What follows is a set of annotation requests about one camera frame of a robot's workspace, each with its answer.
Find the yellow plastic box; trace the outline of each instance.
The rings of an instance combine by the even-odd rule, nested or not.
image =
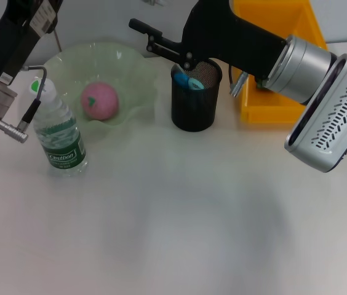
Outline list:
[[[327,49],[308,0],[234,0],[234,12],[284,39],[294,34]],[[234,69],[237,78],[240,70]],[[299,103],[269,90],[256,88],[250,76],[239,97],[242,121],[248,124],[293,125],[305,109]]]

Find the white table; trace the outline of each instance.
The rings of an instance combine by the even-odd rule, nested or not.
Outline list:
[[[0,134],[0,294],[347,295],[347,157],[322,174],[288,132],[242,128],[226,77],[214,126],[178,130],[171,64],[153,63],[154,120],[90,144],[83,177],[47,176],[32,130]]]

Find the green bottle label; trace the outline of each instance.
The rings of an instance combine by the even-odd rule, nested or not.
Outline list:
[[[78,166],[85,159],[86,150],[81,134],[74,143],[63,149],[48,149],[44,147],[49,163],[58,169],[71,169]]]

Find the plastic bottle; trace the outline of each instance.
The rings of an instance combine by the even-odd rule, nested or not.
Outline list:
[[[41,79],[36,79],[30,85],[33,98],[36,98],[40,84]],[[55,175],[74,176],[86,169],[86,150],[76,118],[49,79],[45,81],[33,125]]]

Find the pink ball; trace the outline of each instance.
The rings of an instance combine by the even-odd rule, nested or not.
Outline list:
[[[85,113],[95,120],[108,120],[119,111],[119,98],[115,89],[103,82],[91,83],[83,90],[81,105]]]

